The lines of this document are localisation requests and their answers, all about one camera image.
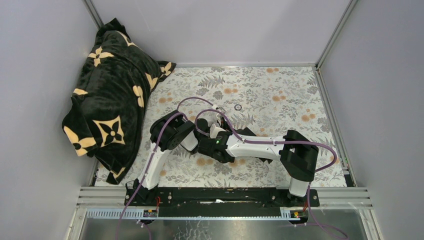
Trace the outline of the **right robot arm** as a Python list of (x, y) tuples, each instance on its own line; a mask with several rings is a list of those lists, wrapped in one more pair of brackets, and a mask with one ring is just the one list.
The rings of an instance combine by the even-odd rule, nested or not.
[(198, 142), (198, 153), (222, 164), (235, 158), (253, 157), (263, 161), (279, 161), (290, 175), (287, 201), (293, 206), (307, 199), (307, 188), (314, 180), (319, 149), (295, 130), (283, 136), (263, 137), (219, 130)]

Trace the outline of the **black paper box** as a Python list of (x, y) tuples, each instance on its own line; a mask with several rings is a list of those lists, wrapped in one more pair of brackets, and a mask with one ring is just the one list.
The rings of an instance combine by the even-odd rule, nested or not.
[[(215, 139), (219, 132), (227, 131), (213, 124), (210, 128), (210, 137)], [(266, 144), (247, 143), (248, 140), (257, 140), (257, 136), (241, 135), (241, 139), (231, 132), (232, 135), (227, 141), (227, 152), (233, 156), (233, 162), (238, 157), (254, 157), (259, 158), (263, 162), (272, 162), (279, 159), (279, 150), (273, 146)]]

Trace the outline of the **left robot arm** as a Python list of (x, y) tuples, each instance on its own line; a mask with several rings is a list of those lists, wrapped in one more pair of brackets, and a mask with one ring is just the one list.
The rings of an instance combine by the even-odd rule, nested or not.
[(218, 132), (224, 130), (216, 123), (209, 125), (203, 118), (199, 119), (197, 124), (206, 135), (200, 133), (195, 124), (186, 120), (185, 115), (178, 110), (168, 113), (152, 124), (149, 158), (138, 177), (141, 188), (135, 196), (142, 205), (148, 206), (154, 202), (155, 192), (152, 189), (159, 184), (160, 172), (173, 149), (182, 146), (190, 154), (196, 154), (202, 139), (216, 138)]

